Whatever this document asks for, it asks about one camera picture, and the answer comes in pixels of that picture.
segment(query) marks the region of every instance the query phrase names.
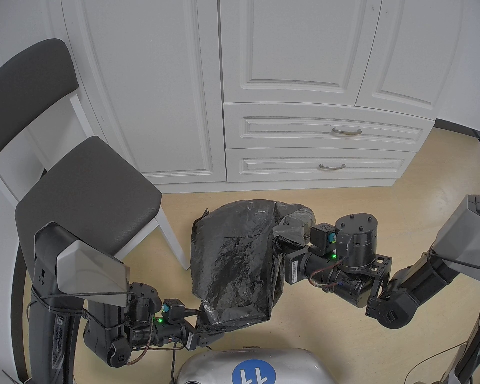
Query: wooden floor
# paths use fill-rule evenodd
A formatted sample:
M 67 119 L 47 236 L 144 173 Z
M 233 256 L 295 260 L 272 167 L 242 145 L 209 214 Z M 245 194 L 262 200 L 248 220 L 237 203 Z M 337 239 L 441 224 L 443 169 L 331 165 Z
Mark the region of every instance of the wooden floor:
M 162 206 L 188 253 L 193 221 L 206 208 L 213 211 L 235 200 L 301 203 L 315 212 L 318 223 L 367 212 L 378 219 L 378 252 L 393 257 L 394 273 L 428 250 L 466 194 L 480 194 L 479 170 L 477 139 L 434 129 L 393 187 L 170 194 L 163 196 Z M 161 299 L 178 298 L 190 308 L 200 304 L 191 293 L 190 271 L 182 270 L 159 230 L 124 261 L 132 269 L 131 281 L 156 287 Z M 415 364 L 466 340 L 479 311 L 480 283 L 460 275 L 420 307 L 409 325 L 389 330 L 366 317 L 364 309 L 303 281 L 285 286 L 270 322 L 227 334 L 212 347 L 304 348 L 323 360 L 340 384 L 402 384 Z M 169 383 L 171 352 L 151 351 L 134 366 L 109 368 L 85 347 L 83 327 L 75 362 L 78 384 Z M 407 382 L 439 380 L 454 354 L 422 364 Z M 178 353 L 177 371 L 190 356 Z

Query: white logo on blue circle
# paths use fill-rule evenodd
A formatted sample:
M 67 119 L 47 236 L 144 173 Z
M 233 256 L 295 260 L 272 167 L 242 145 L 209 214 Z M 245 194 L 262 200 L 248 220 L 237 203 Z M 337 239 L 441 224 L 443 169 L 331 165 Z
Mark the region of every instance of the white logo on blue circle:
M 275 384 L 273 367 L 263 360 L 246 360 L 233 370 L 233 384 Z

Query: metal handle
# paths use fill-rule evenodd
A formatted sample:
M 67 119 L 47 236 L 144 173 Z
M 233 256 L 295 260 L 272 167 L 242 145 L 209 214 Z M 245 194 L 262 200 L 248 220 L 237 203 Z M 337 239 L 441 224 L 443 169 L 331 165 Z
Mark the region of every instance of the metal handle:
M 345 164 L 342 164 L 341 166 L 339 167 L 326 167 L 324 166 L 323 164 L 320 164 L 320 169 L 323 169 L 325 171 L 338 171 L 339 169 L 343 169 L 345 168 L 346 165 Z
M 333 133 L 338 133 L 338 134 L 341 134 L 341 135 L 357 136 L 357 135 L 361 134 L 361 129 L 359 129 L 356 132 L 348 132 L 348 131 L 339 131 L 337 128 L 334 127 L 332 129 L 332 132 Z

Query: white barcode label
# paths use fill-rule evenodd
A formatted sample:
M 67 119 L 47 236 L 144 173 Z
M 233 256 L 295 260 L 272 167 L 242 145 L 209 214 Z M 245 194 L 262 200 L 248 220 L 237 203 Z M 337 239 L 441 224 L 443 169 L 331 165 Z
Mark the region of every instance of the white barcode label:
M 190 346 L 192 345 L 192 340 L 193 340 L 193 333 L 190 333 L 188 335 L 187 349 L 190 349 Z
M 292 263 L 292 284 L 295 284 L 297 282 L 298 268 L 299 268 L 299 262 L 298 260 L 296 260 Z

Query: black plastic bag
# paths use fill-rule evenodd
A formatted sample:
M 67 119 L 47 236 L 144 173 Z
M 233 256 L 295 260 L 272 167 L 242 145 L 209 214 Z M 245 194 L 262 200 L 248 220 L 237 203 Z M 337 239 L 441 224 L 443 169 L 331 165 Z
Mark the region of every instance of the black plastic bag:
M 245 200 L 205 211 L 192 229 L 198 329 L 230 332 L 270 320 L 283 292 L 284 247 L 304 247 L 314 225 L 301 204 Z

